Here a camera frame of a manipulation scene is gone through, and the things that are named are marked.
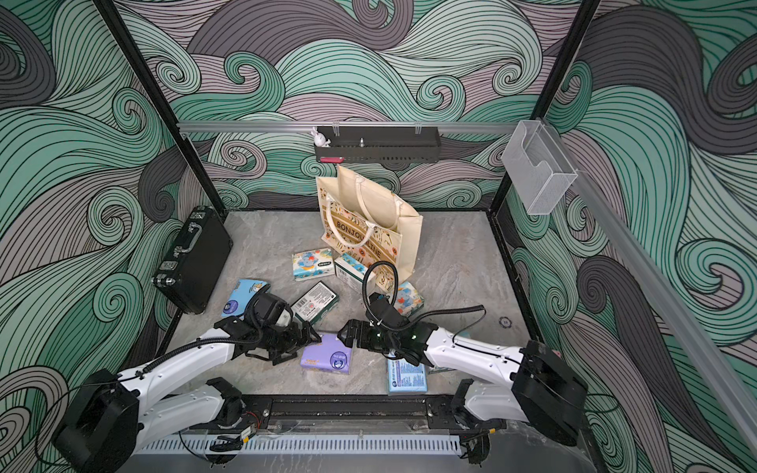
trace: white robotic arm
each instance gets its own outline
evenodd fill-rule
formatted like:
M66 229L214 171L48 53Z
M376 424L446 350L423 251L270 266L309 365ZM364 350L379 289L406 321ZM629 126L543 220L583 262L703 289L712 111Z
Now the white robotic arm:
M196 341L149 363L116 376L106 370L90 376L53 434L55 447L77 471L107 472L116 471L146 443L183 428L211 421L234 428L244 408L241 393L221 378L190 393L168 396L251 348L265 347L275 365L296 357L297 347L320 342L306 322L286 328L278 323L288 304L280 307L282 301L275 296L264 301L262 316L257 317L255 309L255 322L247 313L244 319L227 317ZM467 386L466 415L477 419L475 424L488 419L527 421L546 436L575 445L587 387L546 346L532 341L524 348L502 347L455 337L419 319L408 323L382 296L372 296L371 308L371 315L383 314L383 323L350 320L338 333L346 346L356 344L395 353L415 365L469 373L482 380L461 384ZM389 320L399 328L392 328Z

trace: white bunny toy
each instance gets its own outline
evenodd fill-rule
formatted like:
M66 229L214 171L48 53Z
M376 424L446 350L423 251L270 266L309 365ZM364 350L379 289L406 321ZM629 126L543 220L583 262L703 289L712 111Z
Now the white bunny toy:
M331 144L331 140L326 139L323 133L318 133L318 130L315 126L310 130L310 134L313 135L313 143L316 146L319 146L321 148L328 148Z

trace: wave pattern wallpaper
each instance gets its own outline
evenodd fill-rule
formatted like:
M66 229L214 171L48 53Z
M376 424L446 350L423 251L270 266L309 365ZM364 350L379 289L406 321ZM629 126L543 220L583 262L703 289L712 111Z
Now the wave pattern wallpaper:
M2 471L32 471L38 430L55 461L47 408L152 358L176 310L150 278L203 198L140 89L91 0L2 2Z
M618 8L634 0L613 0ZM580 0L118 0L180 120L528 118ZM312 137L193 136L231 208L317 208ZM443 137L440 163L350 165L417 207L488 207L509 136Z
M643 0L590 25L548 120L757 392L757 2ZM548 344L590 385L610 471L757 471L624 261L569 191L507 198L507 244Z

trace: suitcase handle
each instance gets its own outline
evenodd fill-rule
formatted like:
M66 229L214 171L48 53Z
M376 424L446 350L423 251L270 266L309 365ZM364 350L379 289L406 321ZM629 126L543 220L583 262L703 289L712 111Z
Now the suitcase handle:
M202 227L197 223L191 222L189 224L189 227L187 228L187 231L189 233L192 233L192 230L197 230L197 232L195 233L195 236L192 237L192 241L189 242L189 246L187 248L175 247L173 249L173 256L177 257L179 256L179 253L189 253L190 251L192 251L192 248L195 247L195 243L197 243L197 240L198 238L200 238L200 234L202 233Z

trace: cream tote bag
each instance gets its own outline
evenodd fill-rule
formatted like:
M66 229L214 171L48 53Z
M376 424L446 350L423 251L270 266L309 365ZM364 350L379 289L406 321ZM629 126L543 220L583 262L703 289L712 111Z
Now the cream tote bag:
M413 274L423 217L386 187L346 167L337 177L316 177L322 240L339 254L347 253L366 266L390 261L398 284ZM376 268L376 284L391 292L394 281L386 266Z

